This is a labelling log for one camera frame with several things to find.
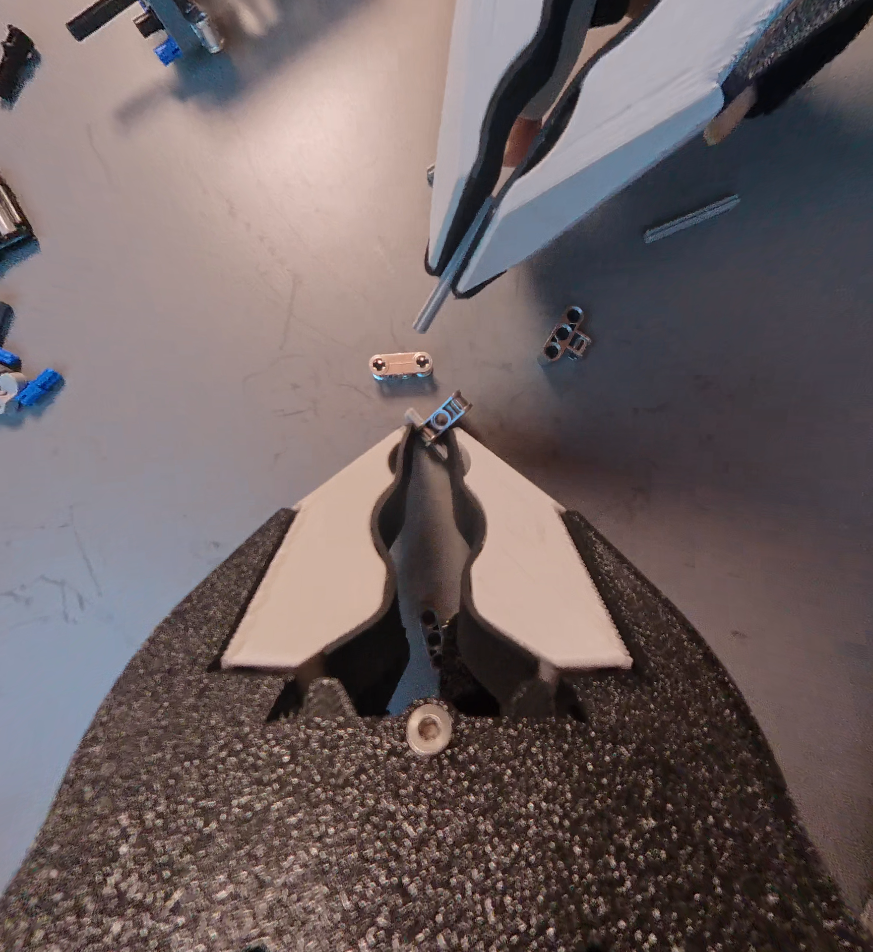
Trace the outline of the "transparent engine block assembly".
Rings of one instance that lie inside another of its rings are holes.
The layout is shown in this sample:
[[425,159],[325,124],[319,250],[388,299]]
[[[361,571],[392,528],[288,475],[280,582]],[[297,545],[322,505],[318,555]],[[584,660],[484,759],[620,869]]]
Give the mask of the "transparent engine block assembly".
[[87,2],[66,30],[83,42],[129,14],[163,65],[206,59],[223,65],[240,62],[285,26],[293,7],[279,1],[96,1]]

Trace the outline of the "black axle pin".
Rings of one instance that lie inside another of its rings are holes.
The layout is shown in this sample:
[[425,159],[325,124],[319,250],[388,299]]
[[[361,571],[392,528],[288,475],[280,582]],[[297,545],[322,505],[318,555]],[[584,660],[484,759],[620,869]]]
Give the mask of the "black axle pin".
[[8,24],[1,42],[0,101],[13,106],[38,64],[35,41],[19,27]]

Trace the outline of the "grey desk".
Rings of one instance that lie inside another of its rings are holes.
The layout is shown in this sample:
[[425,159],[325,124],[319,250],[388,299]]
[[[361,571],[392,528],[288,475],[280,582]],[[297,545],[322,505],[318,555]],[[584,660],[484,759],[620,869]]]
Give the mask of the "grey desk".
[[[101,699],[265,522],[460,389],[723,660],[847,901],[873,890],[873,18],[776,113],[692,141],[411,346],[453,6],[293,2],[240,62],[0,2],[38,234],[9,342],[62,394],[0,418],[0,895]],[[643,232],[737,193],[734,210]]]

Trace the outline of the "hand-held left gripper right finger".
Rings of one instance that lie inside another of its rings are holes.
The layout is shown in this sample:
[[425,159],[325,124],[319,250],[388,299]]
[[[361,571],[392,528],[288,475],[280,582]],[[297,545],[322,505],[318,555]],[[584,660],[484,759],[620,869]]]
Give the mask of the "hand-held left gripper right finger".
[[568,511],[465,431],[448,436],[447,452],[467,545],[457,649],[500,713],[552,715],[567,676],[631,671]]

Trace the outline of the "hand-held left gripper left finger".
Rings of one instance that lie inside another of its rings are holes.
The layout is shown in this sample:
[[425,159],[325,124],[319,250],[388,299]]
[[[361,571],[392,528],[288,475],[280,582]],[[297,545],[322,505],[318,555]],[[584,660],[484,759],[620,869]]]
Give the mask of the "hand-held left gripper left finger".
[[391,550],[406,519],[414,447],[406,425],[281,511],[287,530],[221,669],[291,675],[300,697],[307,681],[334,678],[360,715],[388,713],[410,659]]

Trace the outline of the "dark grey connector piece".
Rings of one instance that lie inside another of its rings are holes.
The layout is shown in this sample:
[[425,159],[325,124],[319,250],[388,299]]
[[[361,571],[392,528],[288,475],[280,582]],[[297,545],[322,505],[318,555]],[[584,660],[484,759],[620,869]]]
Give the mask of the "dark grey connector piece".
[[457,389],[426,417],[427,422],[422,429],[415,430],[422,445],[442,462],[449,458],[449,452],[442,442],[444,435],[464,418],[472,406]]

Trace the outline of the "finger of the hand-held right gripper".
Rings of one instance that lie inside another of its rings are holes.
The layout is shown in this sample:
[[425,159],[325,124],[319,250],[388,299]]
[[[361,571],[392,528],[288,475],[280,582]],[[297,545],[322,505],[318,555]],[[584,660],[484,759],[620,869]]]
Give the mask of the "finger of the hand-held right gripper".
[[514,121],[557,60],[557,2],[455,3],[431,201],[431,275],[443,275],[492,194]]
[[557,101],[455,282],[469,297],[679,149],[788,6],[661,1],[590,59]]

